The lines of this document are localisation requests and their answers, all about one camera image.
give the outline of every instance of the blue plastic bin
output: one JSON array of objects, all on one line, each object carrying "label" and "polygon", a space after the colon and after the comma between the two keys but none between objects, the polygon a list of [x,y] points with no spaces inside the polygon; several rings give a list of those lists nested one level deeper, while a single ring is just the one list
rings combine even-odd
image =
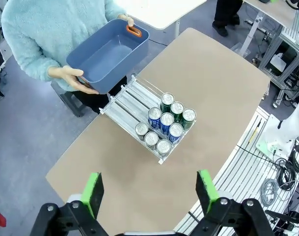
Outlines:
[{"label": "blue plastic bin", "polygon": [[72,51],[66,62],[83,70],[83,79],[105,94],[147,56],[148,39],[145,29],[112,20]]}]

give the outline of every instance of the sleeve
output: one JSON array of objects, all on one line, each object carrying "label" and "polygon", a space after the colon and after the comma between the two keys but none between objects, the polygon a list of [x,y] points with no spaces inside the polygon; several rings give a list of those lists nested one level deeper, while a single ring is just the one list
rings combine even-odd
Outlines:
[{"label": "sleeve", "polygon": [[116,19],[119,14],[126,14],[126,11],[118,6],[114,0],[105,0],[105,10],[108,21]]},{"label": "sleeve", "polygon": [[48,68],[60,66],[57,61],[44,56],[38,44],[16,30],[15,27],[2,23],[2,30],[15,60],[27,75],[42,81],[53,80],[48,75]]}]

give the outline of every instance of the can lid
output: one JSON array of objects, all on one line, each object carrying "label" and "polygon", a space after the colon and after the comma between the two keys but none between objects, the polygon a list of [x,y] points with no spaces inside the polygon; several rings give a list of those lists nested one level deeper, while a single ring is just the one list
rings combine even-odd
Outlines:
[{"label": "can lid", "polygon": [[158,140],[158,134],[156,134],[155,132],[149,132],[145,135],[145,142],[150,146],[155,145],[158,142]]},{"label": "can lid", "polygon": [[180,125],[178,123],[172,124],[170,126],[169,133],[173,137],[180,137],[182,135],[182,133],[183,133],[183,127],[182,127],[182,125]]},{"label": "can lid", "polygon": [[135,132],[138,135],[145,135],[148,132],[148,125],[146,123],[143,123],[143,122],[138,123],[135,126]]},{"label": "can lid", "polygon": [[159,119],[161,116],[161,110],[158,107],[153,107],[148,111],[150,119]]},{"label": "can lid", "polygon": [[183,111],[183,118],[187,121],[193,121],[196,118],[196,112],[191,108],[186,108]]},{"label": "can lid", "polygon": [[168,153],[171,150],[171,143],[166,139],[162,139],[157,143],[157,150],[160,153]]},{"label": "can lid", "polygon": [[161,102],[165,105],[171,105],[174,102],[174,96],[171,93],[166,92],[161,96]]},{"label": "can lid", "polygon": [[171,125],[174,122],[174,117],[169,112],[163,113],[161,118],[160,118],[160,122],[163,125]]},{"label": "can lid", "polygon": [[171,111],[174,114],[181,114],[184,110],[184,106],[181,102],[174,102],[171,104]]}]

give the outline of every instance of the light blue fuzzy sweater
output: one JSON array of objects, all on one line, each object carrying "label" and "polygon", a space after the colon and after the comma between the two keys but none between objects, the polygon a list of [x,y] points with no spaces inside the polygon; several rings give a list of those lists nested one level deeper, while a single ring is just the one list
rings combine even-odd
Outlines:
[{"label": "light blue fuzzy sweater", "polygon": [[9,0],[2,13],[4,37],[23,71],[42,81],[50,66],[66,65],[66,57],[80,43],[116,19],[124,9],[113,0]]}]

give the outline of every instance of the green can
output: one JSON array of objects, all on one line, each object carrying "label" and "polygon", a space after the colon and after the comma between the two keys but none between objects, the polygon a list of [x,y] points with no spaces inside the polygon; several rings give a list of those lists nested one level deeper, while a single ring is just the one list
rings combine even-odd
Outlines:
[{"label": "green can", "polygon": [[196,112],[191,108],[186,108],[183,111],[183,115],[182,115],[183,129],[188,130],[192,126],[195,119],[196,119]]},{"label": "green can", "polygon": [[170,112],[171,104],[174,102],[173,94],[166,92],[161,96],[160,109],[163,113]]},{"label": "green can", "polygon": [[181,102],[173,102],[171,104],[170,113],[174,116],[174,122],[181,123],[183,110],[184,106]]}]

